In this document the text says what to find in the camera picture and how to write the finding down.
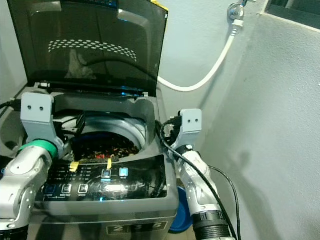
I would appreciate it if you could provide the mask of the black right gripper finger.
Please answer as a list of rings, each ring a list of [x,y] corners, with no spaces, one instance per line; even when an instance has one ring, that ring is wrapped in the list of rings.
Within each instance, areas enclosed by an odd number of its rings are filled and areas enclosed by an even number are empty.
[[[155,121],[156,133],[160,139],[171,146],[173,144],[173,131],[170,133],[162,133],[162,124],[158,119]]]

